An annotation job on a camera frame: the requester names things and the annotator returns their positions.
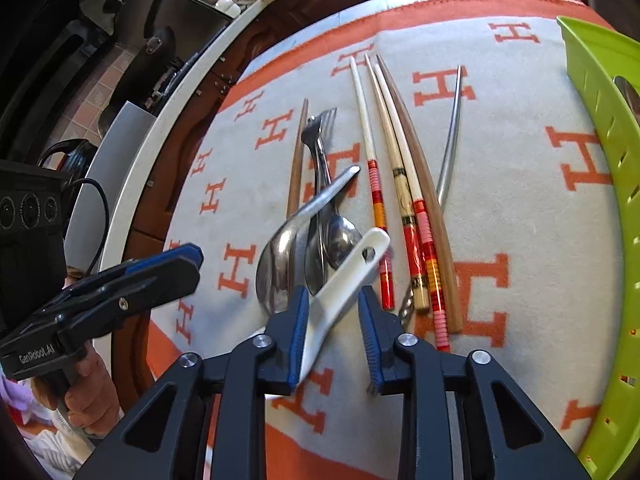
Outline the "person left hand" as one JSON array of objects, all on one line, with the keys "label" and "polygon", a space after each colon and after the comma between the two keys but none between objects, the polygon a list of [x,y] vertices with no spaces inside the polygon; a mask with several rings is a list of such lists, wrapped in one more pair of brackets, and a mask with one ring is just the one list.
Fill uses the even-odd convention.
[{"label": "person left hand", "polygon": [[90,342],[86,351],[75,363],[77,377],[65,393],[64,404],[70,426],[102,438],[120,419],[119,400],[114,382]]}]

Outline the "person left forearm sleeve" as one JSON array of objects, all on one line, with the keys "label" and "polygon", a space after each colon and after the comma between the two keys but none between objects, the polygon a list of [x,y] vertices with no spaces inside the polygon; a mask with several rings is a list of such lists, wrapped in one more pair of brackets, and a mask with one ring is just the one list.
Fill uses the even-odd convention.
[{"label": "person left forearm sleeve", "polygon": [[55,431],[43,429],[30,436],[21,431],[30,452],[52,479],[71,479],[88,460],[96,446],[80,430],[74,429],[58,412],[52,413]]}]

